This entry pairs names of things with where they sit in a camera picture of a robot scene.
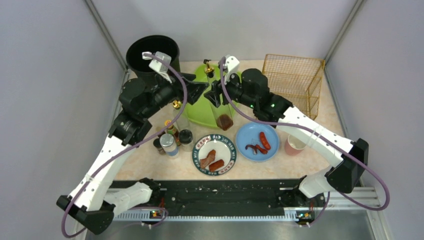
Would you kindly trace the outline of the glass bottle with brown sauce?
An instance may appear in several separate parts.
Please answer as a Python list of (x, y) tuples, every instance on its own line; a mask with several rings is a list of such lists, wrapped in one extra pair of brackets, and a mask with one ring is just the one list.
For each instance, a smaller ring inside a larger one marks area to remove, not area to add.
[[(206, 74), (206, 78), (210, 85), (210, 90), (211, 90), (212, 82), (217, 80), (215, 75), (215, 68), (211, 65), (210, 59), (204, 59), (203, 63), (205, 64), (203, 71)], [(233, 126), (234, 122), (232, 118), (232, 113), (231, 113), (230, 106), (228, 104), (224, 105), (223, 100), (221, 100), (220, 107), (216, 108), (211, 103), (210, 103), (210, 107), (211, 107), (211, 111), (212, 111), (215, 123), (218, 128), (220, 128), (223, 131), (227, 131), (229, 128)]]

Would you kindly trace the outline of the clear glass bottle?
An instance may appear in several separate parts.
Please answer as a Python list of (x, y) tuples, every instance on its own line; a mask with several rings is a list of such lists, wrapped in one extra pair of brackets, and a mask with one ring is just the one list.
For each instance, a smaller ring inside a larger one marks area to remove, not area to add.
[[(173, 107), (173, 115), (174, 115), (174, 117), (176, 117), (180, 113), (180, 110), (181, 110), (181, 107), (182, 107), (182, 102), (179, 101), (179, 100), (174, 100), (172, 102), (172, 107)], [(176, 127), (179, 131), (190, 129), (189, 120), (187, 119), (187, 117), (183, 113), (176, 120), (175, 124), (176, 124)]]

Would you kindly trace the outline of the yellow cap sauce bottle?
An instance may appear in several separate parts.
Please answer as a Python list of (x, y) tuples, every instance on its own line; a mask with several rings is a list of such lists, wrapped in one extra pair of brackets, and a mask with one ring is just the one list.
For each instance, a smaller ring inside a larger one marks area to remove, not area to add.
[(180, 146), (181, 143), (179, 139), (179, 130), (177, 129), (177, 127), (174, 124), (171, 124), (171, 120), (166, 120), (164, 125), (167, 126), (166, 132), (172, 135), (175, 139), (177, 146)]

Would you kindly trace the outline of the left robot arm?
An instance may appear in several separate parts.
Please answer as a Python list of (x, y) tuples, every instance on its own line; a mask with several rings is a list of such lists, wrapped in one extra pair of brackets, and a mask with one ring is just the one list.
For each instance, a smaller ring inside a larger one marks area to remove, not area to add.
[(159, 196), (158, 184), (148, 178), (115, 193), (108, 190), (134, 150), (152, 139), (148, 134), (152, 128), (149, 118), (175, 100), (196, 103), (209, 86), (189, 73), (169, 78), (157, 74), (155, 80), (153, 86), (141, 78), (123, 85), (119, 95), (122, 111), (113, 121), (96, 160), (78, 186), (56, 202), (65, 217), (72, 217), (93, 234), (103, 233), (115, 216)]

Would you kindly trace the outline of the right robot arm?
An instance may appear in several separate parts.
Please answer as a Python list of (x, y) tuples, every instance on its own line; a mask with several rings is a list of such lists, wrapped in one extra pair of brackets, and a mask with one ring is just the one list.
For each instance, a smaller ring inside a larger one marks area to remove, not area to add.
[(368, 167), (367, 141), (350, 140), (315, 122), (291, 101), (271, 92), (268, 78), (256, 68), (241, 75), (224, 74), (204, 97), (215, 107), (234, 103), (250, 107), (252, 121), (286, 132), (324, 157), (330, 167), (303, 177), (297, 187), (308, 198), (331, 190), (350, 194)]

